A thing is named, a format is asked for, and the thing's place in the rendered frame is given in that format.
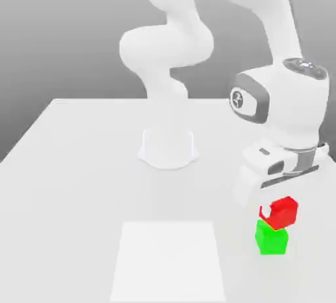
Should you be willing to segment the small red cube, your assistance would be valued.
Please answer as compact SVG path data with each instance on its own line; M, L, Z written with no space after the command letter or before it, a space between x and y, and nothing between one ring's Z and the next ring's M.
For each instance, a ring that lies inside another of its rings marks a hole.
M273 201L270 205L259 207L259 217L273 230L277 231L295 223L299 204L287 196Z

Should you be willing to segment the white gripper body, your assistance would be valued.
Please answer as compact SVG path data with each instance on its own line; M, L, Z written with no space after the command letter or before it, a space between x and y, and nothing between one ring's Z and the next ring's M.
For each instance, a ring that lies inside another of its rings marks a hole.
M294 178L304 176L306 174L317 171L319 165L313 165L311 168L289 174L282 172L274 175L265 175L253 170L252 168L242 165L238 170L238 175L235 182L235 200L243 207L247 206L249 198L255 190L263 190L271 186L287 182Z

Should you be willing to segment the small green cube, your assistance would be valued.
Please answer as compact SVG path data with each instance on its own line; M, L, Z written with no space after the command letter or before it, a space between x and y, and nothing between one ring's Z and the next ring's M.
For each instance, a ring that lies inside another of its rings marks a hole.
M265 221L257 221L255 241L262 255L285 254L288 240L286 229L274 230Z

